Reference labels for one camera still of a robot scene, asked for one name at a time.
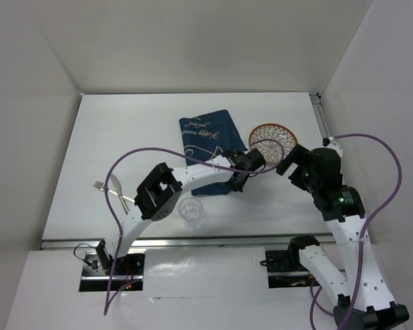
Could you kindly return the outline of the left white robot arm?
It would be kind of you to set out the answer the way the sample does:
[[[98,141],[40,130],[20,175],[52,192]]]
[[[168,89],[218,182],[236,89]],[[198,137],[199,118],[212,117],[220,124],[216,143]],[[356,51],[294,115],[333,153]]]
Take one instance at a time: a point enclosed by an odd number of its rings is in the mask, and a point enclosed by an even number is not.
[[[117,233],[97,245],[98,267],[106,274],[119,271],[131,244],[153,222],[168,217],[183,194],[211,184],[242,192],[247,179],[262,171],[265,165],[257,149],[246,153],[225,151],[213,159],[196,160],[180,168],[159,163],[137,187],[133,206],[116,221]]]

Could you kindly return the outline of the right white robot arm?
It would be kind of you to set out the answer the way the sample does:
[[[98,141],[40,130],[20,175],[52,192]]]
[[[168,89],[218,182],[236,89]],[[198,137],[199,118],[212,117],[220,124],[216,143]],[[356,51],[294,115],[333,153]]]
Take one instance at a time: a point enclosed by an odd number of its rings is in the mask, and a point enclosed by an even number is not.
[[[385,283],[366,229],[366,212],[357,190],[343,182],[341,147],[330,143],[311,151],[296,145],[277,167],[284,175],[291,165],[292,185],[310,193],[339,248],[343,271],[325,255],[314,236],[290,240],[286,260],[295,270],[307,269],[333,305],[338,329],[393,329],[409,320]]]

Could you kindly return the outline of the blue whale placemat cloth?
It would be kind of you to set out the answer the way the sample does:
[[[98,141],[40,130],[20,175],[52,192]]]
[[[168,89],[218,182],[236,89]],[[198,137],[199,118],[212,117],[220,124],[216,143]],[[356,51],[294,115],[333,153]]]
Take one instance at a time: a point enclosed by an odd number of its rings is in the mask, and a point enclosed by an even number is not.
[[[179,119],[184,154],[207,161],[224,151],[245,151],[246,147],[226,110]]]

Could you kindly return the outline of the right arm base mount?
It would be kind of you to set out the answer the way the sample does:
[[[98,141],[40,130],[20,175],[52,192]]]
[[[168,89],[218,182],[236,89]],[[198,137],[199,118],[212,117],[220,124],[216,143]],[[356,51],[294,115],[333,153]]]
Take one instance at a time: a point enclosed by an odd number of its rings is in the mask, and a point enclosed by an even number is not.
[[[299,262],[299,251],[309,245],[320,243],[314,236],[302,235],[292,238],[285,250],[265,251],[260,265],[267,271],[270,289],[310,286],[314,276]]]

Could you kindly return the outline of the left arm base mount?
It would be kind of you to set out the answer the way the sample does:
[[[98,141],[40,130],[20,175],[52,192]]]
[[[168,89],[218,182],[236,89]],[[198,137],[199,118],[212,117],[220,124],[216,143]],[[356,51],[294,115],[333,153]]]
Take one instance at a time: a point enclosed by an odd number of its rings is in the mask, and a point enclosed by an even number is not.
[[[73,255],[82,262],[83,266],[78,290],[80,292],[105,292],[111,267],[107,269],[103,267],[96,249],[90,244],[79,243],[74,248]],[[114,270],[110,291],[116,292],[120,288],[127,292],[142,291],[144,268],[144,251],[128,253]]]

